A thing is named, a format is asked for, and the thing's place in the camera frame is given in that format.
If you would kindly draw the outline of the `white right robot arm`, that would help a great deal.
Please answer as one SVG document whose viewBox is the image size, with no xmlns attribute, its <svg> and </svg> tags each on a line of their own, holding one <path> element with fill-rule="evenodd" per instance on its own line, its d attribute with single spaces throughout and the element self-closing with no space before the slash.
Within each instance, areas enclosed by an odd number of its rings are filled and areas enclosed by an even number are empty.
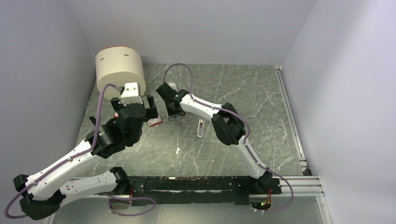
<svg viewBox="0 0 396 224">
<path fill-rule="evenodd" d="M 176 91 L 170 84 L 163 83 L 156 92 L 165 102 L 171 115 L 189 112 L 211 122 L 218 140 L 226 146 L 234 146 L 252 179 L 252 188 L 264 193 L 270 187 L 273 174 L 259 159 L 248 140 L 242 117 L 230 103 L 224 105 L 202 100 L 186 90 Z"/>
</svg>

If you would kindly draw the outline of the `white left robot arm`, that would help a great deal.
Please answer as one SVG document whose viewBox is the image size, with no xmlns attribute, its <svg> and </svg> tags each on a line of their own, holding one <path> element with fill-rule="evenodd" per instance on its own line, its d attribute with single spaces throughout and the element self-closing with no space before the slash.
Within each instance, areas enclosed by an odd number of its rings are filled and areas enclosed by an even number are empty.
<svg viewBox="0 0 396 224">
<path fill-rule="evenodd" d="M 157 118 L 154 97 L 147 96 L 144 103 L 129 103 L 113 98 L 115 117 L 101 124 L 101 109 L 90 121 L 95 129 L 73 150 L 44 170 L 33 175 L 18 175 L 14 178 L 23 217 L 41 220 L 51 216 L 61 207 L 94 194 L 123 194 L 131 189 L 130 180 L 122 167 L 113 167 L 102 174 L 75 180 L 85 167 L 99 163 L 137 143 L 143 124 Z"/>
</svg>

